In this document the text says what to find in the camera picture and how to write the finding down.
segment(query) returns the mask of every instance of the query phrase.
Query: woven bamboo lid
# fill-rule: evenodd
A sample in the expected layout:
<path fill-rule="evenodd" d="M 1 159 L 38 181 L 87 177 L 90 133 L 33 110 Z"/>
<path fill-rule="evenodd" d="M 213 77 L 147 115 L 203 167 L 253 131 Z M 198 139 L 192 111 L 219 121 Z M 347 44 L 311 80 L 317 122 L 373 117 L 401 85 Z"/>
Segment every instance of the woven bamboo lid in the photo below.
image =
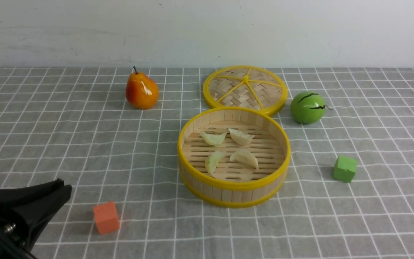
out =
<path fill-rule="evenodd" d="M 212 73 L 202 87 L 211 108 L 237 106 L 271 116 L 285 105 L 287 87 L 274 73 L 253 66 L 231 66 Z"/>

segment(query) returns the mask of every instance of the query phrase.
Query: dumpling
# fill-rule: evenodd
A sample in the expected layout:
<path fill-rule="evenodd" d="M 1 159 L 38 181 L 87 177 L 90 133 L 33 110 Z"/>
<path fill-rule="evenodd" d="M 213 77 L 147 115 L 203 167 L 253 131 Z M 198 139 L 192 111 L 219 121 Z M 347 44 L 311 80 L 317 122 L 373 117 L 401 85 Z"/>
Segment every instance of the dumpling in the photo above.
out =
<path fill-rule="evenodd" d="M 230 156 L 230 162 L 248 164 L 258 169 L 258 159 L 247 149 L 239 149 Z"/>
<path fill-rule="evenodd" d="M 238 131 L 233 128 L 229 128 L 228 130 L 230 131 L 231 138 L 240 146 L 246 146 L 250 144 L 250 142 L 252 142 L 253 137 L 255 136 L 243 133 L 242 131 Z"/>
<path fill-rule="evenodd" d="M 207 134 L 204 131 L 201 132 L 201 137 L 204 139 L 204 142 L 210 146 L 220 146 L 225 140 L 226 132 L 222 134 Z"/>
<path fill-rule="evenodd" d="M 209 173 L 213 177 L 213 173 L 215 172 L 215 169 L 217 169 L 218 163 L 225 156 L 226 153 L 221 151 L 215 151 L 210 156 L 208 156 L 205 162 L 207 173 Z"/>

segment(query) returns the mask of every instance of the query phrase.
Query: orange cube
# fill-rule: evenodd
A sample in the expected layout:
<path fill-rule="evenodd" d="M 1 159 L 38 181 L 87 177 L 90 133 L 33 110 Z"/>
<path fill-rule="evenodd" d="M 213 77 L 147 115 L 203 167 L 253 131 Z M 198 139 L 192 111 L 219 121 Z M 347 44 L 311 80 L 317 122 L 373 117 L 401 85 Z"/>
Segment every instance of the orange cube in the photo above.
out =
<path fill-rule="evenodd" d="M 99 234 L 103 235 L 119 229 L 118 213 L 113 201 L 95 206 L 93 213 Z"/>

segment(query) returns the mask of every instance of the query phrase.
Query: green foam block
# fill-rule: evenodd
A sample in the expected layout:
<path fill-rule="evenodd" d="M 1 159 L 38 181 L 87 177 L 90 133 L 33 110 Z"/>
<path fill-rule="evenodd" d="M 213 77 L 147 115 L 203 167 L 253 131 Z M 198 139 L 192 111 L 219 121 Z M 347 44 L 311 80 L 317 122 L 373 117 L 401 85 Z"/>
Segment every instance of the green foam block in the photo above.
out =
<path fill-rule="evenodd" d="M 350 183 L 357 171 L 357 160 L 346 156 L 338 156 L 333 168 L 333 178 Z"/>

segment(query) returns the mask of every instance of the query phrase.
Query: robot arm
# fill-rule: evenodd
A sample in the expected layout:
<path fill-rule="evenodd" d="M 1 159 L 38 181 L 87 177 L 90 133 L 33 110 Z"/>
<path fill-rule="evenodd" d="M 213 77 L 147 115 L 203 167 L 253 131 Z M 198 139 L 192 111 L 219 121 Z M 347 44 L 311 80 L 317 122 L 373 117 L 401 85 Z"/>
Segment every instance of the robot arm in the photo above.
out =
<path fill-rule="evenodd" d="M 0 259 L 34 259 L 30 254 L 42 231 L 71 197 L 61 179 L 0 189 Z"/>

